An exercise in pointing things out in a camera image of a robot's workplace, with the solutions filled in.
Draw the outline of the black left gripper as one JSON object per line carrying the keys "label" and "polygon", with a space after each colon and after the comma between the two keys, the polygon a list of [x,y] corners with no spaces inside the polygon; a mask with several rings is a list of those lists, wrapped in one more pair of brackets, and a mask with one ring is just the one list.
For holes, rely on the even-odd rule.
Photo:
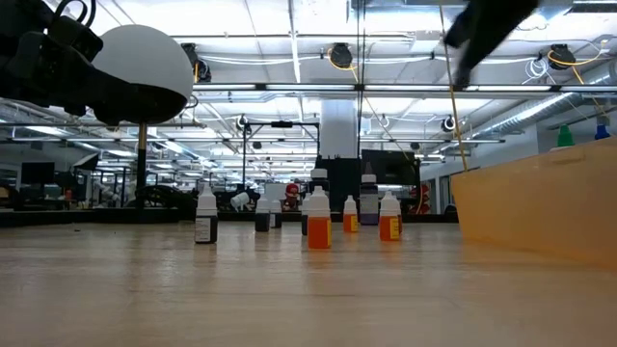
{"label": "black left gripper", "polygon": [[94,67],[81,53],[47,35],[27,32],[0,67],[0,96],[42,107],[62,107],[77,116],[93,108],[106,124],[134,122],[138,88]]}

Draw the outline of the person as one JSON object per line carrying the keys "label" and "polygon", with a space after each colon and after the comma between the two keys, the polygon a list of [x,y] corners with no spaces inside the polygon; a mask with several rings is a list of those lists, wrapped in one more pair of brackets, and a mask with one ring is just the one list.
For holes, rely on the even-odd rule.
{"label": "person", "polygon": [[297,211],[299,204],[300,189],[296,183],[289,183],[285,187],[284,211]]}

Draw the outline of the large green food coloring bottle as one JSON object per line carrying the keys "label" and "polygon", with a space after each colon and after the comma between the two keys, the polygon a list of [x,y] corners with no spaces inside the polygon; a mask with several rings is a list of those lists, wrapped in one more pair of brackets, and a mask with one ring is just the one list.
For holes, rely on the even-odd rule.
{"label": "large green food coloring bottle", "polygon": [[570,130],[570,127],[567,124],[563,124],[559,127],[556,146],[551,148],[550,151],[557,151],[568,147],[573,147],[574,145],[574,136]]}

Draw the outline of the large purple food coloring bottle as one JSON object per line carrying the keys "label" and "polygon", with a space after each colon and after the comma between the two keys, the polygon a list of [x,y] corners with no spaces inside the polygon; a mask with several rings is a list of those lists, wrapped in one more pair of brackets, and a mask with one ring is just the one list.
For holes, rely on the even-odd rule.
{"label": "large purple food coloring bottle", "polygon": [[379,224],[379,191],[377,176],[373,173],[371,164],[364,165],[360,189],[360,223],[363,226]]}

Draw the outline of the black background station frame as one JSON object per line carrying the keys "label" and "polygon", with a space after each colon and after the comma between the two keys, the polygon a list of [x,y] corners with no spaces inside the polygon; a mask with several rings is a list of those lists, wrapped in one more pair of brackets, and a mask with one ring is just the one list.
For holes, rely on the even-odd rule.
{"label": "black background station frame", "polygon": [[[243,118],[243,120],[245,121],[244,123],[244,127],[242,129],[242,188],[246,189],[247,187],[247,181],[246,181],[246,165],[247,165],[247,143],[249,140],[249,137],[247,136],[247,128],[249,126],[257,126],[258,129],[256,129],[253,133],[253,135],[256,135],[259,130],[263,127],[263,126],[269,126],[272,128],[292,128],[294,126],[299,126],[301,127],[303,130],[305,130],[309,136],[312,138],[312,140],[314,142],[316,142],[317,145],[317,156],[320,156],[320,149],[321,149],[321,131],[320,131],[320,124],[318,122],[306,122],[306,121],[291,121],[291,120],[274,120],[274,121],[247,121]],[[310,133],[307,130],[308,126],[314,126],[316,128],[316,136],[314,137],[312,135],[312,133]]]}

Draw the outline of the black aluminium table frame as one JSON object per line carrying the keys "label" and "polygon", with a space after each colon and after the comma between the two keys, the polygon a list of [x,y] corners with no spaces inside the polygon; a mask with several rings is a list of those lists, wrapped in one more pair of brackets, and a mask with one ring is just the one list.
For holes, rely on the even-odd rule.
{"label": "black aluminium table frame", "polygon": [[[219,212],[224,222],[252,222],[253,212]],[[65,224],[173,224],[182,221],[177,209],[97,208],[65,211],[0,210],[0,228]],[[283,213],[283,222],[301,222],[301,213]],[[456,224],[456,214],[403,215],[405,224]]]}

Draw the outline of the red background equipment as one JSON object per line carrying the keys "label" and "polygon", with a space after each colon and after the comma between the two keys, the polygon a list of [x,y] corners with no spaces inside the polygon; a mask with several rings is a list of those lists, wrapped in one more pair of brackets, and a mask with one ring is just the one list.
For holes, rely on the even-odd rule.
{"label": "red background equipment", "polygon": [[415,207],[415,213],[417,215],[426,215],[431,213],[430,202],[430,186],[426,183],[422,183],[418,188],[418,201]]}

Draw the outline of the orange translucent plastic tray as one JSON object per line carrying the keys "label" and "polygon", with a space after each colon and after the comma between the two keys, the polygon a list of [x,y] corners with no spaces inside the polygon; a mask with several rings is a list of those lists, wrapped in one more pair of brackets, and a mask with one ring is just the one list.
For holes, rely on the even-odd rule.
{"label": "orange translucent plastic tray", "polygon": [[617,138],[453,176],[464,238],[617,271]]}

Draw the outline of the black bottle with white cap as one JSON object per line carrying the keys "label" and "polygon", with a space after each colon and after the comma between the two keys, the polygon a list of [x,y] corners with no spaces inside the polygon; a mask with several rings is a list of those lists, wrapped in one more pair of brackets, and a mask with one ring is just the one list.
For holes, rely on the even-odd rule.
{"label": "black bottle with white cap", "polygon": [[308,191],[313,194],[317,186],[322,187],[322,190],[326,196],[330,195],[330,182],[328,180],[328,171],[326,169],[315,168],[310,171]]}

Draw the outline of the white globe table lamp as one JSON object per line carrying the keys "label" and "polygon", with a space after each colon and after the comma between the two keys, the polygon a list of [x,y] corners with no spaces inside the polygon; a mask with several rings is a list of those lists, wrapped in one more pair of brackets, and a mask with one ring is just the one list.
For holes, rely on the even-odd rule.
{"label": "white globe table lamp", "polygon": [[145,207],[147,127],[177,116],[190,99],[194,77],[180,44],[145,25],[124,25],[101,36],[94,67],[138,88],[134,122],[139,125],[135,206]]}

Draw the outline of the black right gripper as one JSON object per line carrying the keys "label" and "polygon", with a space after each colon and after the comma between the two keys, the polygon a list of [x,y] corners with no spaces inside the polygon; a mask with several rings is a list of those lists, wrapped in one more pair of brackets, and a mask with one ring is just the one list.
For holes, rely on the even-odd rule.
{"label": "black right gripper", "polygon": [[469,45],[459,60],[456,87],[469,85],[472,70],[538,7],[538,0],[469,0]]}

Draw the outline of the white building column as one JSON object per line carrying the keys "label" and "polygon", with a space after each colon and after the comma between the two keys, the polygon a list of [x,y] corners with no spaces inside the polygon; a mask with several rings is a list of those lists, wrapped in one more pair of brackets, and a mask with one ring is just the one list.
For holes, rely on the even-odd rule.
{"label": "white building column", "polygon": [[321,103],[320,149],[327,159],[358,155],[357,103],[351,99],[325,99]]}

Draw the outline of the black monitor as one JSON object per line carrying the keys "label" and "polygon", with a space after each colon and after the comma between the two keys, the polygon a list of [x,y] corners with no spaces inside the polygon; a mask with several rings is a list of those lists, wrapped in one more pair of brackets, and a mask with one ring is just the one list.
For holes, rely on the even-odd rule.
{"label": "black monitor", "polygon": [[23,162],[21,164],[22,184],[51,184],[54,182],[54,162]]}
{"label": "black monitor", "polygon": [[419,164],[413,152],[363,149],[363,174],[376,176],[377,184],[415,186],[420,182]]}

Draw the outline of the white board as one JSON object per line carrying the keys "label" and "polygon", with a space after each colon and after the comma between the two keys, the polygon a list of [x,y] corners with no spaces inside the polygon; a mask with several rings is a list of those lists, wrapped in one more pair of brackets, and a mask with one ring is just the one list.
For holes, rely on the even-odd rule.
{"label": "white board", "polygon": [[[265,196],[267,200],[280,200],[281,205],[283,206],[283,201],[285,199],[285,187],[289,183],[266,183],[265,184]],[[299,204],[297,211],[284,211],[283,212],[298,212],[300,207],[301,197],[299,196]]]}

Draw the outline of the black cabinet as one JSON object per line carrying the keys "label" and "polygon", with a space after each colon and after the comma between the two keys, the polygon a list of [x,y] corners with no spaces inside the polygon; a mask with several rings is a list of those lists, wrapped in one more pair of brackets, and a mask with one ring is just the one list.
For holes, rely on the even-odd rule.
{"label": "black cabinet", "polygon": [[349,196],[355,200],[360,195],[361,160],[359,158],[323,158],[317,157],[315,167],[327,171],[329,182],[329,200],[333,212],[341,213]]}

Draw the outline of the small orange food coloring bottle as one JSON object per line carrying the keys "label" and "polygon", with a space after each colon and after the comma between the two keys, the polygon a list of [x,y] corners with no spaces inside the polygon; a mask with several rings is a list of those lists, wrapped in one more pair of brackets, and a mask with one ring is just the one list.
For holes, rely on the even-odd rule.
{"label": "small orange food coloring bottle", "polygon": [[391,191],[381,199],[379,211],[379,235],[382,241],[399,241],[401,222],[400,204]]}
{"label": "small orange food coloring bottle", "polygon": [[358,208],[352,195],[349,195],[343,206],[343,231],[355,233],[359,230]]}
{"label": "small orange food coloring bottle", "polygon": [[315,186],[308,205],[308,247],[313,250],[332,246],[332,219],[329,198],[322,186]]}

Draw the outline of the long suspended ceiling light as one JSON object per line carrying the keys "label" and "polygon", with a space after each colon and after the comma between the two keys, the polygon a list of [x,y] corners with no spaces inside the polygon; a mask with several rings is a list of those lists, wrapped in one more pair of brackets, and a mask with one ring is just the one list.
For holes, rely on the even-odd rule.
{"label": "long suspended ceiling light", "polygon": [[[196,84],[195,92],[448,92],[448,85],[386,84]],[[617,85],[470,85],[472,93],[617,93]]]}

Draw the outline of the silver ventilation duct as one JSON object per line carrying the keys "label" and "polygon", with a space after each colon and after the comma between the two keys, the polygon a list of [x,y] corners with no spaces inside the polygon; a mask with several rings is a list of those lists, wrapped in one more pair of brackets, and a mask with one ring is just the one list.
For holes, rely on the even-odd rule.
{"label": "silver ventilation duct", "polygon": [[[610,87],[617,92],[617,58],[606,64],[595,67],[582,75],[586,86]],[[587,101],[583,95],[589,93],[572,92],[571,87],[563,85],[560,93],[556,93],[544,99],[536,99],[524,102],[497,116],[492,121],[487,121],[478,128],[474,128],[464,138],[484,139],[494,134],[509,134],[513,131],[522,130],[530,124],[567,112]]]}

